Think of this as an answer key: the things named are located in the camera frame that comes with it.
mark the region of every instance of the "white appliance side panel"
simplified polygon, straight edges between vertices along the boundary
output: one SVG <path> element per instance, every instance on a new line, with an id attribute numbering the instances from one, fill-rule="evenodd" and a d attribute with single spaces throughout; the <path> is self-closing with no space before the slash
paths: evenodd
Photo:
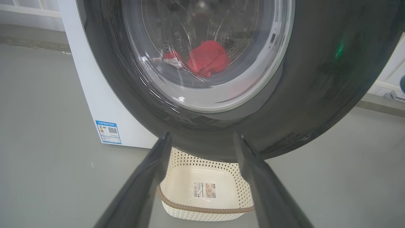
<path id="1" fill-rule="evenodd" d="M 96 120 L 115 123 L 121 145 L 152 148 L 157 137 L 129 113 L 101 73 L 87 42 L 76 1 L 60 0 L 59 7 L 80 83 L 93 117 L 94 130 L 101 142 Z"/>

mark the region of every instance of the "washing machine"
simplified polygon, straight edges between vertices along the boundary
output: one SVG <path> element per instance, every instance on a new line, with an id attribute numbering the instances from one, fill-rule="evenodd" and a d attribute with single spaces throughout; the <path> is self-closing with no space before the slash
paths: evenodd
<path id="1" fill-rule="evenodd" d="M 403 31 L 398 0 L 59 1 L 103 143 L 236 162 L 292 151 L 369 90 Z"/>

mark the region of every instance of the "red garment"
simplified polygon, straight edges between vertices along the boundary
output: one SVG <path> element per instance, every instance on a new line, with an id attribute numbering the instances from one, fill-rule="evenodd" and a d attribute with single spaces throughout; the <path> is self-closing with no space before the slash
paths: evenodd
<path id="1" fill-rule="evenodd" d="M 181 68 L 184 62 L 174 50 L 165 54 L 163 60 L 177 68 Z M 211 77 L 213 73 L 223 71 L 230 62 L 225 49 L 218 42 L 203 41 L 198 48 L 191 50 L 187 65 L 197 76 Z"/>

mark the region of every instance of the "barcode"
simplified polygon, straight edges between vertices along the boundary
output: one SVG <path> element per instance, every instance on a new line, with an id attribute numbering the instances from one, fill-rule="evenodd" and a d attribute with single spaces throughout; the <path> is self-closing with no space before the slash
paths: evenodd
<path id="1" fill-rule="evenodd" d="M 117 133 L 117 129 L 114 128 L 114 127 L 109 127 L 109 128 L 108 128 L 108 131 L 109 131 L 110 133 L 114 133 L 114 134 Z"/>
<path id="2" fill-rule="evenodd" d="M 198 193 L 198 187 L 197 187 L 197 185 L 194 185 L 194 197 L 197 197 L 197 193 Z"/>

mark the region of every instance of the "white plastic basket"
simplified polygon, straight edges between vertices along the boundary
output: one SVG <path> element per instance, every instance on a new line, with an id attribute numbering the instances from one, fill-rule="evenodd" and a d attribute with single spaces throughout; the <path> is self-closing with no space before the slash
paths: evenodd
<path id="1" fill-rule="evenodd" d="M 175 148 L 157 192 L 166 212 L 180 219 L 227 221 L 254 210 L 237 163 L 205 160 Z"/>

